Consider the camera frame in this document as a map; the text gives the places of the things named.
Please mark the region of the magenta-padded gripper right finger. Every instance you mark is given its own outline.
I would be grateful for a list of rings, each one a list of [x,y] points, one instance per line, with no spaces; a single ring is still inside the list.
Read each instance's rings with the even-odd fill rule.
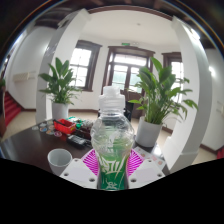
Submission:
[[[163,178],[165,165],[164,160],[143,149],[133,149],[128,158],[128,188],[140,188]]]

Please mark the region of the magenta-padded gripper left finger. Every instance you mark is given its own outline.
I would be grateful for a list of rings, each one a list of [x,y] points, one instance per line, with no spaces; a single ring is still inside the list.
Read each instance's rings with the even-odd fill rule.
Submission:
[[[99,165],[94,149],[87,152],[81,159],[74,158],[60,175],[63,179],[90,189],[97,188],[98,176]]]

